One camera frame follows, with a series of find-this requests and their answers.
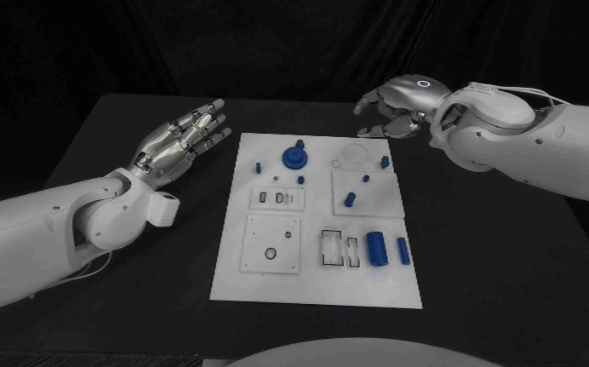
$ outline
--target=blue cylinder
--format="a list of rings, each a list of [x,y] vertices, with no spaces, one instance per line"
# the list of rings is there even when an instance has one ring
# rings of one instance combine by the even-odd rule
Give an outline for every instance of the blue cylinder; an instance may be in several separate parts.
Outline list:
[[[390,165],[388,156],[383,156],[380,159],[380,168],[384,169]]]
[[[347,194],[345,200],[344,200],[344,206],[349,208],[352,206],[352,200],[355,199],[355,194],[349,192]]]
[[[306,164],[306,152],[303,150],[303,141],[298,140],[293,147],[286,148],[282,153],[282,163],[289,169],[300,169]]]
[[[395,243],[398,244],[398,255],[401,256],[401,264],[408,265],[410,259],[408,259],[407,242],[404,241],[404,238],[397,238]]]
[[[370,265],[372,267],[383,267],[388,264],[383,233],[368,232],[365,234],[365,242],[368,243]]]

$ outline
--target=cable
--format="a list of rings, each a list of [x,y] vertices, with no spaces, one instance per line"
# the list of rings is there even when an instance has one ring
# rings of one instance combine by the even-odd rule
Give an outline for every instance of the cable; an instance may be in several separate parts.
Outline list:
[[[479,84],[480,86],[486,86],[488,88],[493,88],[493,89],[503,89],[503,90],[511,90],[512,92],[521,92],[521,93],[528,93],[531,95],[535,96],[541,96],[544,98],[547,98],[550,100],[550,106],[554,106],[554,100],[558,101],[560,103],[563,103],[564,105],[571,105],[571,103],[568,103],[567,101],[564,101],[563,99],[558,99],[554,96],[550,96],[542,90],[539,89],[534,89],[534,88],[519,88],[516,86],[496,86],[493,84],[485,84],[485,83],[476,83],[476,82],[469,82],[469,85],[475,85]]]
[[[92,262],[93,262],[97,258],[102,258],[103,255],[106,255],[106,254],[100,254],[100,255],[86,264],[86,268],[84,268],[83,272],[87,270],[89,265],[92,264]],[[73,278],[63,279],[63,280],[60,280],[59,282],[54,282],[54,284],[51,284],[51,285],[47,286],[46,288],[43,288],[41,290],[50,289],[50,288],[53,288],[54,286],[59,286],[60,284],[66,284],[67,282],[70,282],[70,281],[73,281],[73,280],[79,280],[79,279],[86,278],[87,276],[96,275],[96,274],[106,268],[106,265],[107,265],[109,262],[110,262],[110,258],[112,258],[112,251],[107,252],[106,262],[103,263],[103,265],[100,266],[100,268],[99,268],[96,271],[93,271],[93,272],[90,272],[90,273],[87,273],[87,274],[83,274],[83,272],[82,272],[82,274],[80,274],[79,276],[76,276],[76,277],[73,277]]]

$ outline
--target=black backdrop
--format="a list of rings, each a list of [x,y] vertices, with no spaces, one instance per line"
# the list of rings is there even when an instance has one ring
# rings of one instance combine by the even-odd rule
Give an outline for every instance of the black backdrop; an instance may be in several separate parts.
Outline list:
[[[416,72],[589,104],[584,0],[0,3],[1,198],[41,187],[105,93],[355,101]]]

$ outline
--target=black table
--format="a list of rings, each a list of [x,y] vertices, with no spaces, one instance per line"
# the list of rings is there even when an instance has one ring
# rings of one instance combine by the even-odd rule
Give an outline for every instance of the black table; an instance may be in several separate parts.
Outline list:
[[[106,95],[46,186],[128,164],[156,125],[210,99]],[[228,100],[234,134],[164,190],[174,226],[146,227],[93,277],[0,309],[0,348],[241,358],[362,336],[421,342],[496,363],[589,361],[589,242],[564,199],[459,168],[427,132],[390,140],[423,310],[210,301],[239,133],[354,137],[381,121],[351,104]]]

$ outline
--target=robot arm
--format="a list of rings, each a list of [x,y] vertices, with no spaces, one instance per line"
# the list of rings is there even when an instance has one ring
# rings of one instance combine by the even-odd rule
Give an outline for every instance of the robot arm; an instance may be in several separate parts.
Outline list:
[[[228,136],[211,135],[223,100],[165,123],[141,142],[128,167],[103,178],[0,202],[0,306],[59,284],[100,255],[126,246],[149,222],[168,227],[178,200],[156,189]],[[76,246],[73,232],[86,242]]]
[[[463,169],[498,169],[515,181],[589,200],[589,107],[560,100],[563,104],[534,110],[499,88],[470,83],[452,93],[429,77],[395,77],[354,107],[359,114],[377,103],[391,122],[361,129],[358,136],[406,138],[429,123],[429,145]]]

